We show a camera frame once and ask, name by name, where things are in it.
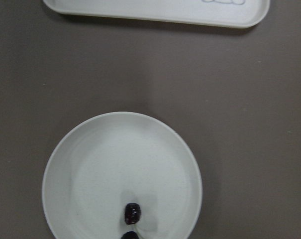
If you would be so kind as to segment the beige round plate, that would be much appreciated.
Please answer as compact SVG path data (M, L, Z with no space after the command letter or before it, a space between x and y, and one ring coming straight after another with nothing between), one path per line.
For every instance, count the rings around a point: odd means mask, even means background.
M128 203L141 208L127 225ZM57 239L187 239L201 212L198 163L185 141L147 115L113 112L67 133L52 152L42 205Z

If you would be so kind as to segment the dark red cherry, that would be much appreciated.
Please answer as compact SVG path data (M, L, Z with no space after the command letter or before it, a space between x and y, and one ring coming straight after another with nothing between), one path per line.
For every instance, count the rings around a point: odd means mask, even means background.
M126 232L122 235L121 239L139 239L139 236L134 231Z
M136 224L141 218L141 208L137 203L128 203L124 210L124 220L127 225Z

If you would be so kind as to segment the white rabbit tray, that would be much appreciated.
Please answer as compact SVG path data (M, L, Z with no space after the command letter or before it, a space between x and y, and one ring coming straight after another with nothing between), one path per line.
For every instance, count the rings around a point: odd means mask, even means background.
M267 15L269 0L45 0L69 15L249 28Z

